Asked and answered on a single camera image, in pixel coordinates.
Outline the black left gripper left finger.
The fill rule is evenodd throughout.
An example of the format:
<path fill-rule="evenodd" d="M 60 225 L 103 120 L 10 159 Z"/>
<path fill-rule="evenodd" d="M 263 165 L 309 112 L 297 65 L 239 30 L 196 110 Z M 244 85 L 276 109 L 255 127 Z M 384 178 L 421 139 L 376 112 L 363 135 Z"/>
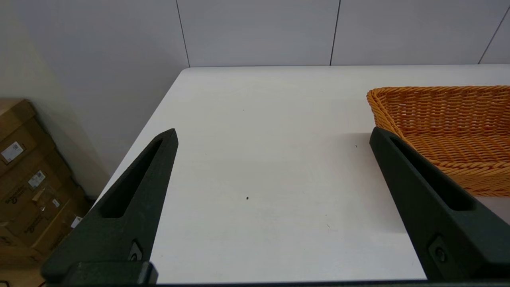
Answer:
<path fill-rule="evenodd" d="M 41 269 L 45 280 L 156 280 L 150 262 L 178 147 L 155 136 Z"/>

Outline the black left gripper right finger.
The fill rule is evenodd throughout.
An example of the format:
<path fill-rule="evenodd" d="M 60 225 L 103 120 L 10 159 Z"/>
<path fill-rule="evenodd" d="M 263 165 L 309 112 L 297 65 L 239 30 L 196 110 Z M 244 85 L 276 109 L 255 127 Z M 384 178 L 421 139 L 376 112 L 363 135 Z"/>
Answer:
<path fill-rule="evenodd" d="M 508 223 L 396 134 L 369 143 L 428 279 L 509 280 Z"/>

